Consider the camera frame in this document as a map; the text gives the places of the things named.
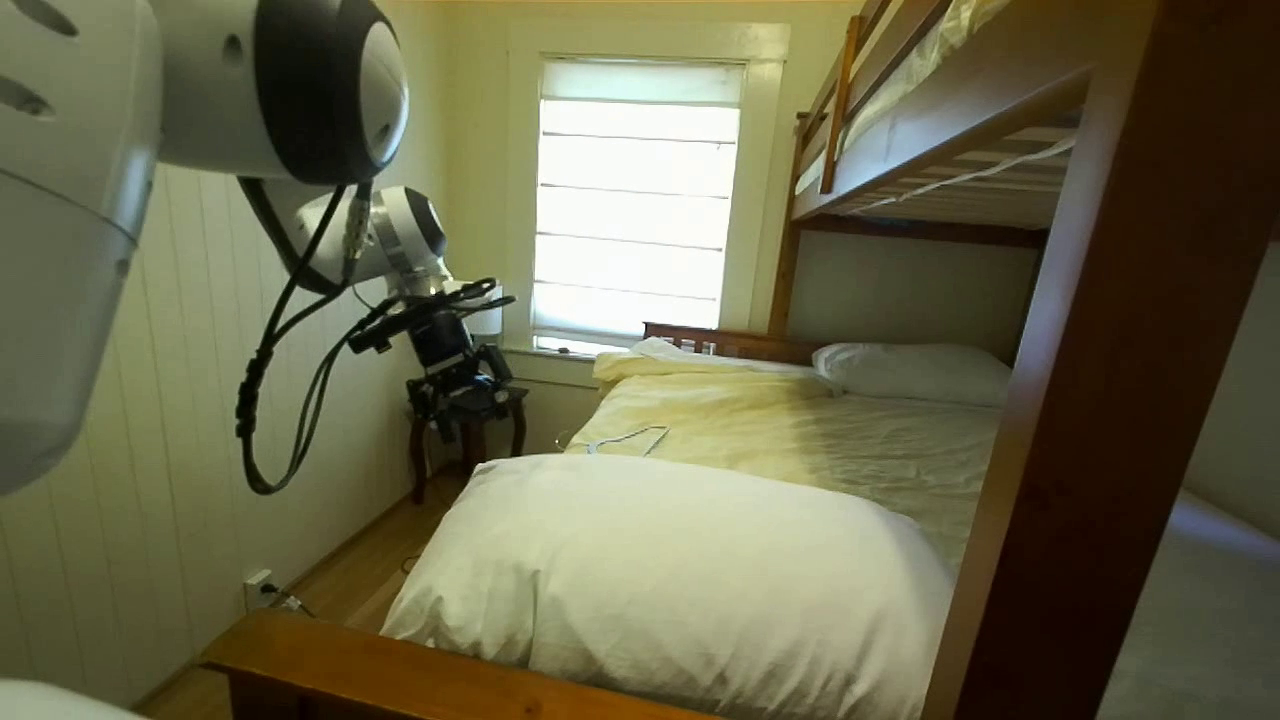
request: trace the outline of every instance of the white bedsheet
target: white bedsheet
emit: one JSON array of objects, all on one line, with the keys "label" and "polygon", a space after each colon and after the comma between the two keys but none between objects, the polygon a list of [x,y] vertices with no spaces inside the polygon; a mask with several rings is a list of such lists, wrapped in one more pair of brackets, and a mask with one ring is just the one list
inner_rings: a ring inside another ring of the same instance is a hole
[{"label": "white bedsheet", "polygon": [[852,491],[914,516],[945,566],[959,566],[1002,407],[852,396],[813,372],[652,355],[595,360],[595,377],[617,388],[567,453],[659,455]]}]

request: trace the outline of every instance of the wall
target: wall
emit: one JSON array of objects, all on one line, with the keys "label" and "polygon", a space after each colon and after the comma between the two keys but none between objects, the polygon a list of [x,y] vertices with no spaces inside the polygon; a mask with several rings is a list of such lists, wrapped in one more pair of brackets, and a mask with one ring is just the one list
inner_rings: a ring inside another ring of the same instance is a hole
[{"label": "wall", "polygon": [[791,337],[959,338],[1012,355],[1041,252],[813,233],[795,258]]},{"label": "wall", "polygon": [[1280,536],[1280,244],[1253,283],[1225,379],[1218,383],[1190,483]]},{"label": "wall", "polygon": [[[383,6],[411,42],[418,109],[433,109],[437,6]],[[440,127],[420,124],[391,175],[437,183],[420,162],[433,149]],[[246,489],[231,404],[282,283],[227,175],[162,171],[83,434],[0,498],[0,677],[138,704],[239,615],[246,571],[298,580],[410,491],[403,355],[343,360],[298,483],[274,498]],[[282,467],[299,388],[358,316],[343,301],[278,355],[263,467]]]}]

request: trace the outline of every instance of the window frame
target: window frame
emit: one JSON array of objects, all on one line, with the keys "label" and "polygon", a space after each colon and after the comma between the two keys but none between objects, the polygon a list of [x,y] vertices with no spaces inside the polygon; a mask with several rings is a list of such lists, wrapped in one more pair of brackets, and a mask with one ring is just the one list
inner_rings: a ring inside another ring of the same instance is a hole
[{"label": "window frame", "polygon": [[733,220],[725,247],[725,290],[719,290],[719,326],[752,326],[768,320],[768,290],[778,256],[778,233],[784,223],[784,183],[788,171],[788,110],[780,104],[784,61],[788,61],[788,25],[733,25],[719,32],[638,32],[623,21],[589,21],[564,32],[564,25],[519,25],[513,28],[507,52],[507,270],[506,283],[519,296],[507,308],[506,342],[543,346],[534,333],[534,234],[538,234],[538,142],[540,142],[540,71],[543,61],[564,56],[603,56],[617,61],[683,61],[683,64],[735,64],[746,71],[739,88],[739,161],[733,183]]}]

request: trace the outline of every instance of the electrical outlet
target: electrical outlet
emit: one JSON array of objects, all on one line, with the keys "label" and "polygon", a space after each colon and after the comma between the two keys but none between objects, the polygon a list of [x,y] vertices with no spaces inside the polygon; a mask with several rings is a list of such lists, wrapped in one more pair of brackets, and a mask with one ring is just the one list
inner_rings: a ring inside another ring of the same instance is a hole
[{"label": "electrical outlet", "polygon": [[246,592],[246,608],[274,608],[282,600],[282,585],[274,566],[250,571],[239,592]]}]

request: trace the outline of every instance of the window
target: window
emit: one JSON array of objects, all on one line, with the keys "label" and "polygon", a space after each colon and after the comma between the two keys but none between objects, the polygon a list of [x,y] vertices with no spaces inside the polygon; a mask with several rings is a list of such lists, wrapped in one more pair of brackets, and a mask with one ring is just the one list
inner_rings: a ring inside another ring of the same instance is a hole
[{"label": "window", "polygon": [[739,69],[543,64],[534,326],[719,324],[735,137]]}]

